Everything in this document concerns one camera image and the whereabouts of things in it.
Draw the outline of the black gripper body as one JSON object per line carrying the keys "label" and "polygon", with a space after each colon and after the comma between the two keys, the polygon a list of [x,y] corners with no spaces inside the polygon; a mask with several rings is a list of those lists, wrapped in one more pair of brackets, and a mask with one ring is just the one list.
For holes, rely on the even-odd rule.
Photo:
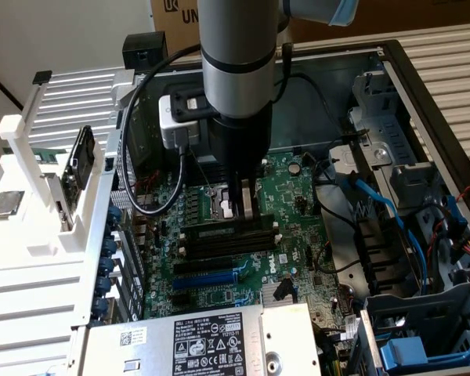
{"label": "black gripper body", "polygon": [[219,115],[210,120],[210,150],[226,168],[230,182],[254,178],[270,146],[272,116],[273,105],[267,103],[254,116]]}

